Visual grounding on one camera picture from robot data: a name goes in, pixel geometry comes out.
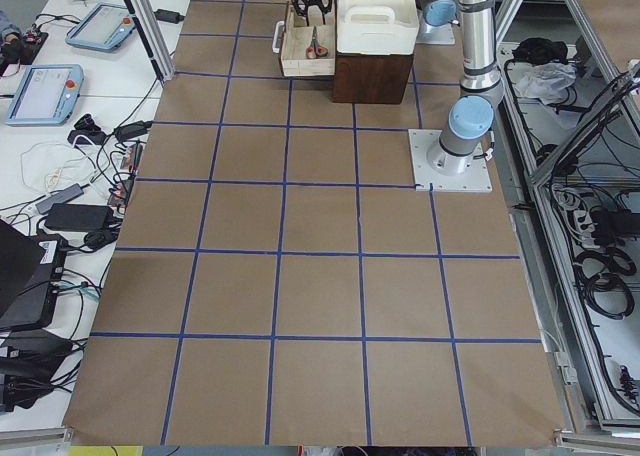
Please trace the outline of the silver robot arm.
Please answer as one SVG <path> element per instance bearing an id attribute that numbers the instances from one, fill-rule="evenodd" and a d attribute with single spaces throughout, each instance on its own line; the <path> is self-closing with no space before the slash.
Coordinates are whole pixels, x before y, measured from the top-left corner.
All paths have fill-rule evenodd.
<path id="1" fill-rule="evenodd" d="M 439 28 L 447 24 L 459 24 L 456 1 L 434 0 L 422 9 L 421 25 L 427 30 L 430 28 Z"/>
<path id="2" fill-rule="evenodd" d="M 463 97 L 479 96 L 487 100 L 493 107 L 503 98 L 504 87 L 500 79 L 500 71 L 496 62 L 496 30 L 495 0 L 434 0 L 423 10 L 428 24 L 437 24 L 434 17 L 435 7 L 439 3 L 453 5 L 453 17 L 459 21 L 462 34 L 463 76 L 460 80 L 460 91 Z M 353 51 L 340 49 L 337 60 L 334 95 L 339 102 L 354 103 L 398 103 L 404 95 L 399 83 L 408 78 L 409 63 L 413 61 L 413 45 L 397 49 L 385 44 L 379 51 L 368 51 L 357 48 Z M 350 89 L 342 87 L 348 83 L 357 83 L 363 72 L 345 79 L 342 75 L 348 67 L 353 66 L 355 59 L 363 61 L 364 68 L 375 73 L 374 86 L 371 90 Z"/>

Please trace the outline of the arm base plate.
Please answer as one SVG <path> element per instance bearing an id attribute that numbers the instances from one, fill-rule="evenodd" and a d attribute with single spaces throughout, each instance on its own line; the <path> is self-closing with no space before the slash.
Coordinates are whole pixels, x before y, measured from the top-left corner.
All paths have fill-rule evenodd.
<path id="1" fill-rule="evenodd" d="M 417 191 L 490 193 L 492 184 L 480 142 L 467 156 L 452 156 L 440 145 L 440 130 L 409 129 Z"/>
<path id="2" fill-rule="evenodd" d="M 453 46 L 455 44 L 455 36 L 452 24 L 447 22 L 440 26 L 433 26 L 426 21 L 421 20 L 418 35 L 416 37 L 417 44 Z"/>

